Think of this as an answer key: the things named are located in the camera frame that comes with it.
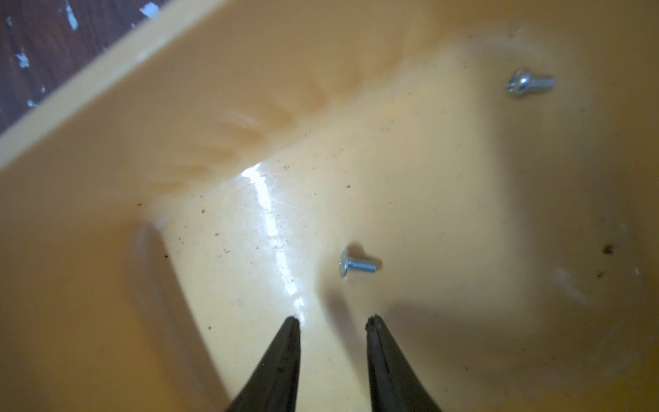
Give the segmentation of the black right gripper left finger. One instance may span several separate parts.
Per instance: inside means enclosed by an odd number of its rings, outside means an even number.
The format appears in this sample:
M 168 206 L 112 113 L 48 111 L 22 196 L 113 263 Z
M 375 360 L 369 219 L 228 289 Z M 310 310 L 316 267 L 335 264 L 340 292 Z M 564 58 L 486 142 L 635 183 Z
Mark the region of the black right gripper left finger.
M 290 316 L 227 411 L 295 411 L 300 362 L 300 321 Z

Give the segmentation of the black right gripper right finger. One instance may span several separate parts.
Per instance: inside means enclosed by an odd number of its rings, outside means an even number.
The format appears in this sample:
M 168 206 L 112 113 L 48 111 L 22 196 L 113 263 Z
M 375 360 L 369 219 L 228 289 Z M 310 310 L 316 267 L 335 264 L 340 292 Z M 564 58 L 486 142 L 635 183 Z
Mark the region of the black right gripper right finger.
M 434 411 L 441 408 L 427 393 L 384 319 L 368 319 L 367 365 L 372 411 Z

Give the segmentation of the silver screw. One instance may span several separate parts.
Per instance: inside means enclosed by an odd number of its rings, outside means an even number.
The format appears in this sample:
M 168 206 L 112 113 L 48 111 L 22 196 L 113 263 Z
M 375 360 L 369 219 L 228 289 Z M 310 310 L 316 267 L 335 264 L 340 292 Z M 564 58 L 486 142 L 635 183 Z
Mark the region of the silver screw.
M 352 257 L 349 249 L 345 248 L 339 257 L 338 269 L 340 276 L 346 277 L 350 271 L 374 273 L 378 269 L 378 264 L 372 260 Z

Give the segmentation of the yellow plastic storage box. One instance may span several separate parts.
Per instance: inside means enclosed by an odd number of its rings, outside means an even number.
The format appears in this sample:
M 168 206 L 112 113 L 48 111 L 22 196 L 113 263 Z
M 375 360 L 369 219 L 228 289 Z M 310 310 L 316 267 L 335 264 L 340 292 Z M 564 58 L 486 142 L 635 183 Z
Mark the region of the yellow plastic storage box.
M 175 1 L 1 137 L 4 411 L 223 411 L 290 316 L 367 411 L 374 314 L 442 410 L 657 410 L 657 2 Z

